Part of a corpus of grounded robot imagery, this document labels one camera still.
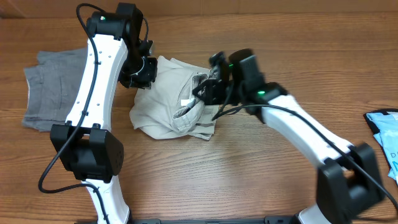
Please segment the beige shorts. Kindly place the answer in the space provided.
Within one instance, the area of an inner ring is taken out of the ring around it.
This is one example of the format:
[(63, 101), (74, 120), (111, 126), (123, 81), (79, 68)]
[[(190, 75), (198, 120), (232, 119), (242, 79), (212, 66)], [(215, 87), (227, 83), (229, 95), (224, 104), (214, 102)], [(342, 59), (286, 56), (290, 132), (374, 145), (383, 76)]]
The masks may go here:
[(218, 106), (207, 106), (192, 90), (209, 78), (210, 70), (163, 56), (157, 59), (157, 77), (150, 90), (139, 89), (129, 117), (134, 129), (154, 139), (182, 136), (210, 140)]

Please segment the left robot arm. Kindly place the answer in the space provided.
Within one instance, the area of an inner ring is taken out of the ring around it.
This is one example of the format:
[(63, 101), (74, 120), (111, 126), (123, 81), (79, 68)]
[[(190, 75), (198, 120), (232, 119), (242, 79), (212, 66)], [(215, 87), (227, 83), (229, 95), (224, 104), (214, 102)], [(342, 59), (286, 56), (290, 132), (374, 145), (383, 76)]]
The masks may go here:
[(119, 182), (124, 147), (111, 132), (111, 110), (117, 85), (149, 89), (155, 82), (153, 43), (140, 35), (149, 26), (135, 4), (124, 2), (113, 13), (96, 7), (81, 26), (88, 37), (85, 69), (65, 122), (50, 130), (54, 161), (88, 190), (98, 223), (132, 223)]

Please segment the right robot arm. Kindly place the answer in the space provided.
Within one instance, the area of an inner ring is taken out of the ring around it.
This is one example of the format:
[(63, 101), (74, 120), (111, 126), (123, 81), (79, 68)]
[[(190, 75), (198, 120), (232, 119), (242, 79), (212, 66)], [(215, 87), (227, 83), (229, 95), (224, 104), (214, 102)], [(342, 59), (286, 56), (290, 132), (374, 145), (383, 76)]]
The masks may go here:
[(265, 218), (265, 223), (351, 223), (384, 200), (373, 149), (333, 134), (311, 117), (280, 84), (266, 82), (250, 49), (209, 59), (209, 79), (192, 93), (206, 105), (245, 110), (290, 141), (317, 170), (315, 205), (293, 216)]

